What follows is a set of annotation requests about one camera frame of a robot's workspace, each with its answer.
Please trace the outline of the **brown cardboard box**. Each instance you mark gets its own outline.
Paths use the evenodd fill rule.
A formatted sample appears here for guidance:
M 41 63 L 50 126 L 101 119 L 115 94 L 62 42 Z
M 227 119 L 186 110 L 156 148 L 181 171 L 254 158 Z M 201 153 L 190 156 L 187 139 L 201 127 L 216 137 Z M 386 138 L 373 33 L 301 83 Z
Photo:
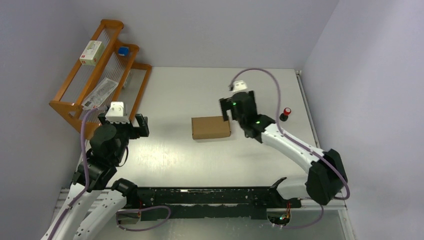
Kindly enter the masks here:
M 232 133 L 230 122 L 222 116 L 192 117 L 191 129 L 194 140 L 228 138 Z

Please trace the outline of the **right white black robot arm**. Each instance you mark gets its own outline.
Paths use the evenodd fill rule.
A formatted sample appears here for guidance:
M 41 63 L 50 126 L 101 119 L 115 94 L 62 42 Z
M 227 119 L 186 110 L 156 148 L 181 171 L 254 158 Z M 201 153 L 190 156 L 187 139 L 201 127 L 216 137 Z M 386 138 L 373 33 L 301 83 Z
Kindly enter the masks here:
M 325 151 L 313 147 L 280 129 L 274 119 L 259 114 L 254 91 L 237 92 L 221 98 L 219 104 L 222 118 L 237 121 L 246 138 L 277 150 L 304 170 L 304 176 L 283 177 L 270 187 L 269 199 L 275 207 L 298 198 L 309 198 L 325 206 L 347 185 L 340 154 L 334 149 Z

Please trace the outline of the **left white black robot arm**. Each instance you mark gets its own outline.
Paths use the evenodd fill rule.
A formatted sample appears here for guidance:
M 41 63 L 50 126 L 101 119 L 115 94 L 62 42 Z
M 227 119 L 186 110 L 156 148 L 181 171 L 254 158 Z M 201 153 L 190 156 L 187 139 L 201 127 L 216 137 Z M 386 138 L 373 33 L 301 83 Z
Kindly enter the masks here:
M 134 126 L 123 113 L 109 110 L 98 115 L 100 126 L 81 145 L 82 161 L 77 167 L 67 199 L 54 218 L 44 240 L 92 240 L 112 216 L 123 207 L 132 208 L 139 200 L 136 185 L 120 179 L 92 212 L 90 207 L 107 188 L 108 182 L 128 157 L 130 140 L 148 137 L 148 117 L 136 114 Z

